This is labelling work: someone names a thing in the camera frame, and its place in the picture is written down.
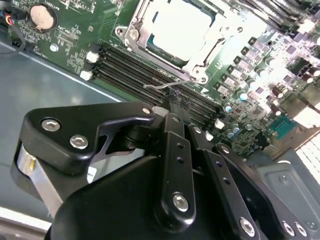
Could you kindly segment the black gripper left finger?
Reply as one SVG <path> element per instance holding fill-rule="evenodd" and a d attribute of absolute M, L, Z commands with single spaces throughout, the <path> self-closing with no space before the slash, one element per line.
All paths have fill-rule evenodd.
<path fill-rule="evenodd" d="M 187 227 L 196 217 L 187 118 L 175 102 L 165 108 L 118 102 L 33 109 L 23 118 L 11 177 L 55 216 L 69 196 L 89 184 L 92 163 L 143 149 L 159 161 L 156 219 Z"/>

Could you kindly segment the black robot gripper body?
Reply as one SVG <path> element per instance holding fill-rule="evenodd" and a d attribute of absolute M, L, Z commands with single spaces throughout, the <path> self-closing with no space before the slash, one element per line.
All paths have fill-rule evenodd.
<path fill-rule="evenodd" d="M 72 193 L 48 240 L 223 240 L 192 155 L 143 156 Z"/>

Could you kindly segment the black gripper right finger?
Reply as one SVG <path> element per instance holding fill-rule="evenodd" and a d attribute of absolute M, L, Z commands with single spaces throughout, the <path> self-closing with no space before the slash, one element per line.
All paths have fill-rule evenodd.
<path fill-rule="evenodd" d="M 180 103 L 191 145 L 192 165 L 203 176 L 196 183 L 201 202 L 224 240 L 310 240 L 305 224 L 228 145 L 213 144 L 193 124 L 190 101 Z"/>

